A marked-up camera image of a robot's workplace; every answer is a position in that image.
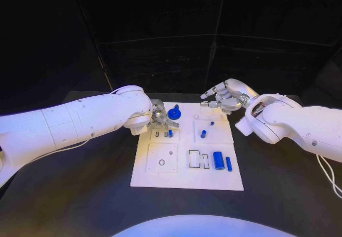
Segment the robotic hand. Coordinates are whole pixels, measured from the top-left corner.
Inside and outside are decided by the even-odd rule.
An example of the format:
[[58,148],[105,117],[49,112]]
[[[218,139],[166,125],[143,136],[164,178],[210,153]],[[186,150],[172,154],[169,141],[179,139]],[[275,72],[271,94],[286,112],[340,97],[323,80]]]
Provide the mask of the robotic hand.
[[163,102],[150,100],[134,85],[55,107],[1,116],[0,187],[27,163],[63,147],[85,143],[121,126],[138,135],[153,123],[177,127],[167,120]]
[[258,95],[235,79],[213,86],[200,98],[213,94],[216,101],[205,101],[200,106],[219,107],[228,115],[244,107],[245,116],[235,127],[245,136],[254,132],[270,144],[288,137],[306,151],[342,162],[342,110],[303,108],[283,95]]

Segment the black table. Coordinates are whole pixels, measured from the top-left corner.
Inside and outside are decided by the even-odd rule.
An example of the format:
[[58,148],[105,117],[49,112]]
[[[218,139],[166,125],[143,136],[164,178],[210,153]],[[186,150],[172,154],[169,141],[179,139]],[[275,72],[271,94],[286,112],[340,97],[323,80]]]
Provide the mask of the black table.
[[[101,94],[69,92],[66,101]],[[166,102],[199,102],[195,94],[148,94]],[[111,236],[159,217],[208,214],[239,218],[296,236],[342,235],[342,200],[316,157],[288,139],[270,145],[228,117],[245,191],[130,187],[137,136],[130,130],[26,165],[0,200],[0,236]],[[342,163],[329,161],[342,183]]]

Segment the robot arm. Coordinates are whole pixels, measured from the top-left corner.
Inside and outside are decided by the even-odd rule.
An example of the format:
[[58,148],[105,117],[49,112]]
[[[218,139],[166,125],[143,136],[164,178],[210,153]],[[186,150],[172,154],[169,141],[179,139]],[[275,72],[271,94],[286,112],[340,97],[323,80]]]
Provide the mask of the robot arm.
[[245,116],[235,127],[245,136],[254,132],[270,144],[288,137],[306,151],[342,162],[342,110],[303,108],[278,94],[260,96],[235,79],[212,87],[200,98],[215,93],[218,101],[205,101],[200,106],[221,107],[226,114],[244,107]]
[[143,88],[124,86],[55,107],[0,117],[0,187],[29,162],[45,154],[118,130],[131,134],[147,126],[177,126],[167,120],[164,105],[151,103]]

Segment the blue object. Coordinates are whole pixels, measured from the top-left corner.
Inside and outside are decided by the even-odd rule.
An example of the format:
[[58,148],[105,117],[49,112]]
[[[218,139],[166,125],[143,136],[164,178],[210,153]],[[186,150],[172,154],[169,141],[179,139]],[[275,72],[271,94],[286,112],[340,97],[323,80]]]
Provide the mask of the blue object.
[[200,137],[205,138],[206,131],[202,131]]
[[228,169],[228,171],[232,171],[229,157],[226,157],[226,169]]
[[215,162],[215,169],[216,170],[225,169],[222,152],[213,152],[213,162]]
[[180,118],[180,110],[179,110],[179,106],[174,105],[174,108],[169,110],[167,112],[167,117],[172,120],[177,120]]

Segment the white platform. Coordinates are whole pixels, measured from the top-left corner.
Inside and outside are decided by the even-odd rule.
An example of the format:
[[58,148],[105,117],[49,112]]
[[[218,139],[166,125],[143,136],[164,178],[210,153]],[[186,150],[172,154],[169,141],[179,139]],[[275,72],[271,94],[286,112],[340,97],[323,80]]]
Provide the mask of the white platform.
[[[179,128],[169,127],[173,137],[164,137],[164,128],[154,125],[140,135],[130,185],[133,187],[210,189],[242,191],[234,140],[226,115],[218,108],[203,108],[199,103],[164,103],[166,111],[179,104]],[[199,168],[189,167],[189,150],[199,151]],[[225,169],[215,170],[213,152],[222,152]],[[203,154],[209,157],[205,169]],[[229,157],[232,172],[226,169]]]

